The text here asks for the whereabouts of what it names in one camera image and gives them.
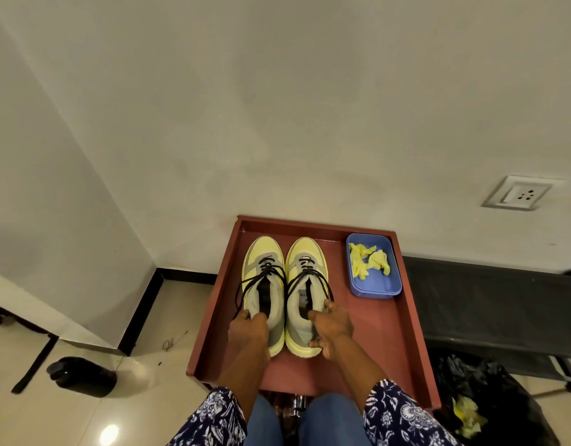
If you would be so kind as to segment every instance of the red wooden tray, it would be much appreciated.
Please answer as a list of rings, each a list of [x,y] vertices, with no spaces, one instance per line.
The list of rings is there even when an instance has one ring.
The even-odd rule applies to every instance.
[[[383,235],[391,240],[403,283],[398,296],[388,300],[365,299],[349,291],[345,239],[351,233]],[[440,407],[401,249],[397,235],[391,231],[238,216],[207,303],[187,375],[213,385],[234,359],[235,351],[227,347],[227,331],[236,310],[234,299],[240,285],[242,262],[252,242],[262,235],[277,240],[283,256],[299,237],[317,240],[329,267],[329,284],[335,302],[349,310],[356,341],[420,405]],[[301,359],[291,354],[287,346],[271,360],[261,389],[307,396],[330,391],[349,395],[338,369],[322,354]]]

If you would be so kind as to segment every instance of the blue jeans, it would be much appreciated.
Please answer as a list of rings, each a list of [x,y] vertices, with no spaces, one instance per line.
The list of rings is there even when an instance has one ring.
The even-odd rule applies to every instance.
[[[248,420],[244,446],[283,446],[279,419],[271,404],[258,395]],[[298,430],[300,446],[370,446],[362,416],[342,394],[316,398],[302,414]]]

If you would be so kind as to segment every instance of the tiled floor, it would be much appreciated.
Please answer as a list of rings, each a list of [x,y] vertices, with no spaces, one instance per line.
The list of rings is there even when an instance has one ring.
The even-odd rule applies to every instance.
[[[58,388],[45,366],[21,395],[11,394],[47,337],[16,323],[1,326],[0,446],[100,446],[102,432],[115,427],[118,436],[113,446],[164,445],[207,394],[205,387],[185,375],[185,369],[210,290],[207,285],[166,281],[130,358],[63,341],[56,344],[46,363],[81,356],[117,369],[118,385],[103,399]],[[171,338],[174,346],[166,352],[163,343]],[[532,394],[561,386],[542,379],[519,380]],[[538,401],[562,444],[571,446],[571,394]]]

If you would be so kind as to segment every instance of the blue plastic container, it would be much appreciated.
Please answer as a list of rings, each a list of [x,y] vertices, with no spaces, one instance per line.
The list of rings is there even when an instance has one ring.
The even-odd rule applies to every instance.
[[[347,270],[349,273],[349,286],[351,292],[358,297],[370,297],[371,299],[390,299],[401,292],[401,276],[395,260],[393,245],[389,238],[381,235],[368,235],[364,233],[352,233],[347,237]],[[376,246],[376,250],[382,249],[386,254],[386,262],[391,267],[391,273],[384,275],[382,269],[368,269],[365,280],[353,277],[351,273],[351,258],[349,257],[349,243],[363,244],[370,248]]]

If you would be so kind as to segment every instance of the hand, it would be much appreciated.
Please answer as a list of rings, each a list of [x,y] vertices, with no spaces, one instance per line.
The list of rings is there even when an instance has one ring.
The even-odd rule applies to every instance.
[[[349,319],[347,310],[339,307],[335,302],[328,299],[325,300],[325,307],[329,313],[317,312],[311,310],[308,312],[310,319],[316,330],[319,332],[319,339],[310,342],[310,347],[320,347],[326,359],[334,359],[334,342],[338,338],[351,338],[354,332],[354,326]]]
[[[248,319],[248,310],[238,313],[236,319],[230,322],[228,341],[240,350],[254,345],[264,347],[269,353],[267,316],[264,313],[257,313],[252,319]]]

